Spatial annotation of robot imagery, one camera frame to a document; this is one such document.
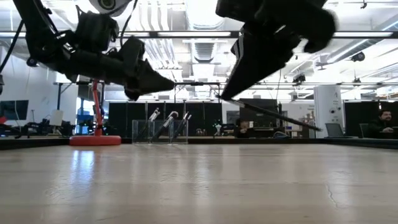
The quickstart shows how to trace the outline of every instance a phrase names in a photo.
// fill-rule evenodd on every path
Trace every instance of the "monitor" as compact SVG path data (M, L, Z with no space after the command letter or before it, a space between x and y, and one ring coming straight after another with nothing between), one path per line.
M28 100L0 101L0 116L8 121L26 120Z
M344 133L338 123L326 123L326 130L328 131L329 137L343 137Z

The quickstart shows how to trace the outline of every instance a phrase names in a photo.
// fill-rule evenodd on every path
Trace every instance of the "ceiling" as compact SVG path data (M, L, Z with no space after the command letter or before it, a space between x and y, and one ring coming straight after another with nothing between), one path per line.
M59 30L75 29L77 13L75 5L82 10L94 11L88 0L43 0L51 8L52 19ZM216 0L139 0L138 7L128 24L128 31L143 30L239 30L242 23L220 18L215 15ZM334 0L325 4L325 9L336 15L338 30L398 31L398 0L368 1L361 9L363 1ZM115 19L123 27L132 9L132 4ZM0 29L3 32L15 31L20 17L10 0L0 0ZM0 44L7 46L10 39L0 38ZM235 63L229 50L233 39L145 39L146 57L159 73L177 82L202 81L225 82ZM254 86L238 97L290 99L292 94L310 96L313 87L322 83L352 82L360 78L363 83L398 82L398 40L349 40L335 39L329 46L316 54L302 52L303 41L296 49L295 56L281 71L267 77L266 85ZM352 62L352 55L363 52L362 62ZM27 58L29 55L23 40L18 42L15 55ZM277 83L291 83L294 77L304 74L306 82L314 85L280 86ZM173 98L204 100L214 98L216 86L181 86L171 92L143 96L143 100ZM120 86L108 86L106 97L109 100L125 100ZM394 95L395 86L345 86L342 97L346 99Z

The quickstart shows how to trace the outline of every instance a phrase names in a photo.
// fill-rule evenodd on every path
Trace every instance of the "red stand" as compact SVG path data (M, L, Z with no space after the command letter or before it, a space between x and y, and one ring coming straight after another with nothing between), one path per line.
M0 124L4 124L7 121L5 116L0 117Z
M93 82L93 96L96 111L97 127L93 136L72 136L69 139L71 146L118 146L122 143L120 136L103 136L102 135L102 114L100 103L97 95L98 81Z

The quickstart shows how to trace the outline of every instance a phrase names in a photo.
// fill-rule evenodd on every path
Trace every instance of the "man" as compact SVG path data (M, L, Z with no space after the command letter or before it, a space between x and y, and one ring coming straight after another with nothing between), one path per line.
M383 138L386 134L393 133L394 130L391 124L391 111L380 110L379 118L369 123L369 137L370 138Z
M234 135L236 138L249 138L248 135L249 123L241 121L240 119L236 120L236 127L234 130Z

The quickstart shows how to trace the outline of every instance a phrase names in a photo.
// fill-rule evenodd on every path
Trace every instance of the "laptop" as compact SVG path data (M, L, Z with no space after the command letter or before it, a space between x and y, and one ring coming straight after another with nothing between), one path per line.
M328 131L327 138L355 138L351 136L345 136L343 130L338 123L326 123L326 130Z

